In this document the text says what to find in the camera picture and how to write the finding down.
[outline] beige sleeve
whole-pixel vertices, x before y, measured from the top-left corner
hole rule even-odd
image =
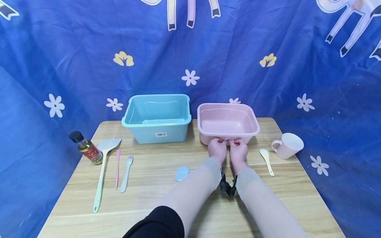
[[[286,206],[252,168],[238,173],[236,187],[264,238],[308,237]]]
[[[221,181],[221,166],[213,159],[206,159],[187,177],[178,183],[160,202],[176,211],[184,225],[185,237],[192,223],[210,194]]]

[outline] hand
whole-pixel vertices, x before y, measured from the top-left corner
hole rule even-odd
[[[221,138],[214,138],[208,145],[209,157],[213,157],[222,165],[226,159],[226,142]]]
[[[249,167],[246,163],[248,153],[247,144],[242,139],[229,140],[230,161],[233,164],[235,174],[238,174],[244,168]]]

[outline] blue plastic basin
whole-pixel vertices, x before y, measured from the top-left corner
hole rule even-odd
[[[122,125],[139,144],[181,142],[191,122],[185,94],[135,95],[130,98]]]

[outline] wooden table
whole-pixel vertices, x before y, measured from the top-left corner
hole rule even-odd
[[[271,141],[279,139],[281,131],[271,118],[258,119],[261,132],[248,147],[248,164],[283,201],[309,237],[344,237],[332,214],[318,194],[296,156],[282,160],[271,150]],[[101,167],[94,166],[84,156],[67,183],[58,202],[42,228],[44,237],[121,238],[136,222],[147,216],[159,201],[176,185],[174,177],[179,166],[195,169],[208,150],[200,142],[197,121],[188,128],[186,142],[140,145],[120,121],[102,122],[92,141],[122,138],[119,185],[125,171],[125,160],[134,155],[127,191],[115,190],[116,150],[109,153],[103,196],[98,213],[93,213],[93,201]],[[270,151],[275,177],[267,171],[258,149]],[[232,170],[224,167],[227,181],[233,179]],[[233,198],[215,191],[196,218],[190,237],[261,237],[236,194]]]

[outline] black bottle cap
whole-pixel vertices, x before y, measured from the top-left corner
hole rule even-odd
[[[69,138],[75,143],[78,143],[84,139],[82,133],[79,131],[73,131],[72,133],[70,133]]]

